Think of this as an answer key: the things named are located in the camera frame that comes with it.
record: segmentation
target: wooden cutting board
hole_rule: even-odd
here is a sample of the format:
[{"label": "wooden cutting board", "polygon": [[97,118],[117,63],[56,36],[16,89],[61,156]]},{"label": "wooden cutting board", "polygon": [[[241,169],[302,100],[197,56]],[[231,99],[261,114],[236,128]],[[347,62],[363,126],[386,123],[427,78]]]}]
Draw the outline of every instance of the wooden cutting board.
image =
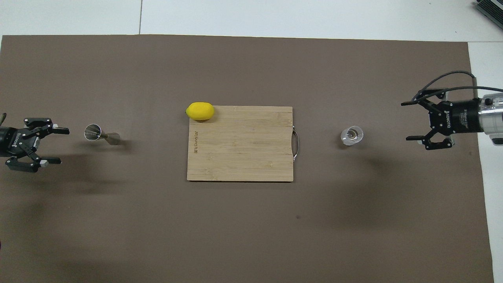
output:
[{"label": "wooden cutting board", "polygon": [[214,107],[190,119],[187,180],[293,181],[292,107]]}]

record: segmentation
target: robotiq logo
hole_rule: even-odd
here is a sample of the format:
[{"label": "robotiq logo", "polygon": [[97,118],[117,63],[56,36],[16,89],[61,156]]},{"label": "robotiq logo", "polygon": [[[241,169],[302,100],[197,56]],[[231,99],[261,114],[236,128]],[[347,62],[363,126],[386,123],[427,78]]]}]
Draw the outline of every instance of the robotiq logo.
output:
[{"label": "robotiq logo", "polygon": [[447,127],[450,128],[451,127],[451,117],[450,117],[448,111],[444,111],[444,113],[445,113],[445,119],[447,121]]},{"label": "robotiq logo", "polygon": [[14,139],[14,143],[12,144],[12,147],[13,147],[13,148],[17,148],[17,147],[18,147],[18,140],[19,140],[19,136],[20,136],[20,135],[21,135],[20,133],[18,133],[18,134],[16,135],[16,138]]}]

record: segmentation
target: cutting board handle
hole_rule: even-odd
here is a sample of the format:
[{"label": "cutting board handle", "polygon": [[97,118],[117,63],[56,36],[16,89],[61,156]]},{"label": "cutting board handle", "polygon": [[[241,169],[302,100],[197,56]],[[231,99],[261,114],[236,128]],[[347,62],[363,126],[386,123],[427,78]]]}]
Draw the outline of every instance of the cutting board handle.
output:
[{"label": "cutting board handle", "polygon": [[297,158],[297,154],[299,154],[299,135],[297,134],[297,131],[295,130],[295,126],[292,126],[293,128],[293,135],[296,137],[296,140],[297,140],[297,151],[295,152],[295,154],[293,155],[293,162],[295,162],[295,159]]}]

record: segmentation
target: metal handle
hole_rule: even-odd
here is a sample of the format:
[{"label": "metal handle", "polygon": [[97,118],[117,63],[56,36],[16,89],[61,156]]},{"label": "metal handle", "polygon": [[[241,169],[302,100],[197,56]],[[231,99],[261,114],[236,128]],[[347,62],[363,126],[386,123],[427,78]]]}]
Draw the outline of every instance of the metal handle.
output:
[{"label": "metal handle", "polygon": [[293,155],[293,162],[295,162],[295,159],[297,158],[297,154],[299,154],[299,135],[295,131],[295,126],[292,126],[292,128],[293,128],[293,134],[297,138],[297,152]]}]

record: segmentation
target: clear glass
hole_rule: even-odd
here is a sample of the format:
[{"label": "clear glass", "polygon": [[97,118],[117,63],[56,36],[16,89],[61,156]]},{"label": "clear glass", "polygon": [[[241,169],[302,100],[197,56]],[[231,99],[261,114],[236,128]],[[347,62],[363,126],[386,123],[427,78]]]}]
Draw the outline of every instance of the clear glass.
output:
[{"label": "clear glass", "polygon": [[341,133],[341,140],[347,146],[359,143],[363,139],[363,130],[358,126],[349,127]]}]

